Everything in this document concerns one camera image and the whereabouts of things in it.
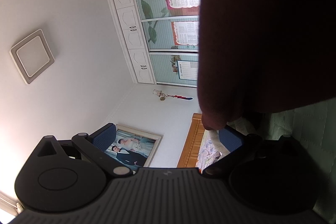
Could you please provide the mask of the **maroon and grey sweatshirt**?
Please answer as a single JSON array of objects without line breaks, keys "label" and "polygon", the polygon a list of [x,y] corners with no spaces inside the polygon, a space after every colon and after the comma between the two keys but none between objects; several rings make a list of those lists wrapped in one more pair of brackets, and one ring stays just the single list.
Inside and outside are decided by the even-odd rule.
[{"label": "maroon and grey sweatshirt", "polygon": [[220,130],[335,97],[335,0],[201,0],[198,100]]}]

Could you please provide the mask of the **floral pillow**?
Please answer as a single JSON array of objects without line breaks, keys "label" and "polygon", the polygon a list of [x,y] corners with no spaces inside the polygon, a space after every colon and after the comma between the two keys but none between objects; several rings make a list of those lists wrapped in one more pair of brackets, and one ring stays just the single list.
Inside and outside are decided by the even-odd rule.
[{"label": "floral pillow", "polygon": [[209,132],[205,131],[202,137],[195,166],[202,173],[209,165],[218,161],[221,155],[222,153],[215,148],[210,138]]}]

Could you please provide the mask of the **framed wedding photo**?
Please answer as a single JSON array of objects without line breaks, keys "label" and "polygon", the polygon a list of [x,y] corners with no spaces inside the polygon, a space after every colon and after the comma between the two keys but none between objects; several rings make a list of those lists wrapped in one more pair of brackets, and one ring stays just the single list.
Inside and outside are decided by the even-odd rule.
[{"label": "framed wedding photo", "polygon": [[135,172],[149,167],[163,136],[119,124],[116,129],[116,137],[105,153]]}]

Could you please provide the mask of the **wooden headboard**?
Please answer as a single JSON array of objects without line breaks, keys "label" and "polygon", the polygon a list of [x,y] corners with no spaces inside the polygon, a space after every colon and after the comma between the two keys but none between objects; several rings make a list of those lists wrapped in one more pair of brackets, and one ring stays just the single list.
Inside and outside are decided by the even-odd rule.
[{"label": "wooden headboard", "polygon": [[196,167],[204,133],[205,128],[202,124],[202,114],[194,113],[185,145],[179,158],[178,168]]}]

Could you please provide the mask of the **mint quilted bee bedspread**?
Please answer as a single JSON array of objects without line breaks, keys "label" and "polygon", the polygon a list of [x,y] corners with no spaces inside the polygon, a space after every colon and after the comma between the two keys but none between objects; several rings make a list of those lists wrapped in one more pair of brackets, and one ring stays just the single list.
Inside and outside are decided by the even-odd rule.
[{"label": "mint quilted bee bedspread", "polygon": [[335,223],[335,99],[272,114],[268,139],[297,139],[319,166],[325,182],[314,210]]}]

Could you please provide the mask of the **blue framed poster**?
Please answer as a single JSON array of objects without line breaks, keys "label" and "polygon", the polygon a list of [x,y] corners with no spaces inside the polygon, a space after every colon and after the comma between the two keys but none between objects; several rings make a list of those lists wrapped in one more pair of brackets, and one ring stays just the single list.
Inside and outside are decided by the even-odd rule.
[{"label": "blue framed poster", "polygon": [[196,81],[198,78],[197,61],[177,61],[178,74],[181,80]]}]

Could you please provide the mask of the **square ceiling lamp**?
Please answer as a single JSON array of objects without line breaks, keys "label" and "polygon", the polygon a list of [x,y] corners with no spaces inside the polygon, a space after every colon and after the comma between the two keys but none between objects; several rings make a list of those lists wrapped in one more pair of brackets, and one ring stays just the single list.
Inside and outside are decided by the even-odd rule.
[{"label": "square ceiling lamp", "polygon": [[55,62],[42,29],[16,43],[11,48],[10,55],[27,85]]}]

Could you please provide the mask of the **orange framed poster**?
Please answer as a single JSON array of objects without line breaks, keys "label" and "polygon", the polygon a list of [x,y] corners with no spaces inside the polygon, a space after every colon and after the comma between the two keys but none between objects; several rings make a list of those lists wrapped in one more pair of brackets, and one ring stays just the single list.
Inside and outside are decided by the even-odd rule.
[{"label": "orange framed poster", "polygon": [[177,46],[198,45],[198,21],[172,22],[174,43]]}]

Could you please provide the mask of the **white wardrobe with sliding doors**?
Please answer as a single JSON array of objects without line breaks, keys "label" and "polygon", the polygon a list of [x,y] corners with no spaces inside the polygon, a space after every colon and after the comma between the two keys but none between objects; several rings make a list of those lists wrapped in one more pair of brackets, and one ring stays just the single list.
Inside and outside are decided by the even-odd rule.
[{"label": "white wardrobe with sliding doors", "polygon": [[131,77],[138,84],[195,87],[181,80],[177,61],[197,61],[199,46],[177,46],[172,22],[198,21],[199,6],[167,8],[166,0],[108,0]]}]

